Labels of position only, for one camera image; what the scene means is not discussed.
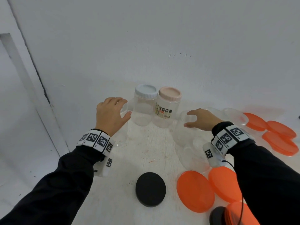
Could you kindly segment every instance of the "black sleeve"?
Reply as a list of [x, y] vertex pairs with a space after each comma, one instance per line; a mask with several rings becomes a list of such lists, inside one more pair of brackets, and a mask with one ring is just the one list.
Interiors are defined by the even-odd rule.
[[[230, 125], [219, 123], [213, 135]], [[259, 223], [298, 224], [300, 174], [250, 139], [239, 142], [228, 153], [234, 157], [243, 197]]]
[[90, 191], [93, 165], [103, 159], [92, 147], [76, 147], [59, 159], [57, 169], [43, 177], [0, 225], [71, 224]]

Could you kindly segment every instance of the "round orange lid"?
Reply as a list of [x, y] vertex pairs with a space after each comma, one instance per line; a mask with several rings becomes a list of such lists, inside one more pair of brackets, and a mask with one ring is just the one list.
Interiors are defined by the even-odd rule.
[[274, 151], [282, 155], [293, 156], [299, 151], [299, 148], [293, 141], [274, 132], [265, 132], [262, 138], [270, 144]]
[[265, 131], [265, 129], [267, 128], [267, 123], [261, 117], [258, 117], [257, 115], [254, 115], [252, 113], [244, 113], [244, 115], [249, 118], [249, 121], [246, 124], [246, 126], [248, 126], [249, 128], [260, 132]]
[[215, 193], [223, 200], [232, 203], [242, 200], [236, 173], [225, 166], [213, 168], [208, 174], [208, 181]]
[[208, 180], [196, 171], [186, 171], [177, 181], [177, 193], [182, 203], [193, 212], [206, 212], [215, 202], [215, 193]]
[[267, 130], [287, 137], [288, 139], [294, 139], [297, 136], [294, 130], [277, 121], [267, 121]]
[[[228, 225], [237, 225], [238, 221], [240, 220], [241, 217], [241, 212], [242, 212], [242, 202], [236, 201], [231, 204], [228, 204], [226, 207], [225, 212], [225, 219], [227, 215], [227, 220], [226, 224]], [[243, 225], [260, 225], [257, 219], [254, 217], [252, 212], [250, 211], [249, 207], [247, 204], [244, 204], [243, 207], [243, 214], [242, 214], [242, 220], [241, 224]]]

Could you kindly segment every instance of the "jar label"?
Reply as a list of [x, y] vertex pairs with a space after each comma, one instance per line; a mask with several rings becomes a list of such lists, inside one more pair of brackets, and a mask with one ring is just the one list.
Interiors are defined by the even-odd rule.
[[158, 103], [154, 106], [154, 113], [163, 119], [170, 119], [172, 110], [161, 107]]

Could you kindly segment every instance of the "black lid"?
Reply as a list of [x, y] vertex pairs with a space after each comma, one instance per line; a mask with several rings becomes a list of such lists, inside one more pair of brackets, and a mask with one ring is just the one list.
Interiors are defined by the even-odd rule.
[[209, 215], [210, 225], [226, 225], [225, 222], [225, 210], [226, 207], [216, 207]]
[[155, 207], [165, 198], [166, 185], [158, 174], [147, 172], [137, 180], [135, 193], [141, 204], [147, 207]]

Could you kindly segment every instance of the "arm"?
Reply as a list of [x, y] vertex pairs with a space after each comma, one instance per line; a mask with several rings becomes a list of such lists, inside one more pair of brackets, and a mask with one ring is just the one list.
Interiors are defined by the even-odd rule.
[[[197, 110], [201, 123], [187, 127], [212, 130], [215, 136], [231, 122], [223, 122], [207, 110]], [[238, 184], [247, 205], [261, 225], [293, 224], [300, 208], [300, 174], [251, 139], [228, 150], [234, 157]]]
[[[98, 104], [96, 129], [113, 136], [130, 119], [131, 112], [123, 118], [120, 116], [126, 102], [111, 97]], [[71, 224], [90, 191], [93, 165], [104, 157], [101, 152], [84, 145], [63, 155], [57, 169], [43, 177], [0, 224]]]

